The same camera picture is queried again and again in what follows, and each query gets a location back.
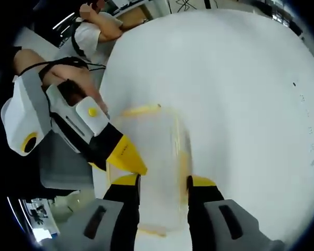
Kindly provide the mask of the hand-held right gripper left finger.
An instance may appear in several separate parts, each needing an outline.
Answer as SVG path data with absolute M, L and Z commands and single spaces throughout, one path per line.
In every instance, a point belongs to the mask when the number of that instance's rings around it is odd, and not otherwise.
M 56 238 L 56 250 L 134 250 L 140 175 L 115 180 L 102 199 L 75 212 Z

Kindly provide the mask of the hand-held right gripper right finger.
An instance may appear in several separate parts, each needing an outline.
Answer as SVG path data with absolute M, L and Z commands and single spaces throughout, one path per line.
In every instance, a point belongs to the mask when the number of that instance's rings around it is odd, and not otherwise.
M 281 240 L 264 235 L 258 220 L 234 200 L 225 199 L 212 180 L 190 175 L 187 191 L 193 250 L 284 250 Z

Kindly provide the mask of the person's left hand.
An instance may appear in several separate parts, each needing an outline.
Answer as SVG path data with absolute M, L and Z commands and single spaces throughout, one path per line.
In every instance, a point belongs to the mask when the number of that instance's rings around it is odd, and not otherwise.
M 70 106 L 76 105 L 85 97 L 92 97 L 101 110 L 109 118 L 108 107 L 94 85 L 94 80 L 87 69 L 69 69 L 60 72 L 58 77 L 63 79 L 58 86 L 60 93 Z

